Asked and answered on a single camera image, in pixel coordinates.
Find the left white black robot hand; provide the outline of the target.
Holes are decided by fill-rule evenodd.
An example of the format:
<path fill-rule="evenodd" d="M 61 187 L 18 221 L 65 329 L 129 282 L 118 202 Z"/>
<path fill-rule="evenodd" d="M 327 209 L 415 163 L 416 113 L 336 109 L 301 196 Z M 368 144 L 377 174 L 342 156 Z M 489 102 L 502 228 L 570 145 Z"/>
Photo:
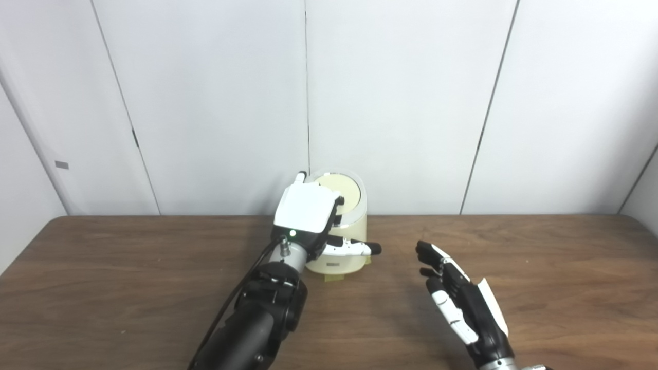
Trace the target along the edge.
<path fill-rule="evenodd" d="M 343 197 L 316 182 L 306 182 L 306 172 L 299 172 L 278 203 L 271 239 L 283 260 L 290 263 L 296 257 L 301 264 L 317 260 L 322 255 L 374 256 L 382 247 L 376 242 L 331 235 Z"/>

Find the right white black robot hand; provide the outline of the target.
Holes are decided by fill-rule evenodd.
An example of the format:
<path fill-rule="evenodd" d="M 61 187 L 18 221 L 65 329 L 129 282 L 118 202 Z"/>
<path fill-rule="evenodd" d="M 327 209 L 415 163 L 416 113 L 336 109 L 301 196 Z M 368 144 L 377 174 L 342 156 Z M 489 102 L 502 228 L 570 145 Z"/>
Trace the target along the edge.
<path fill-rule="evenodd" d="M 465 345 L 477 369 L 517 369 L 508 326 L 487 283 L 473 283 L 458 263 L 434 244 L 418 241 L 420 273 L 450 328 Z"/>

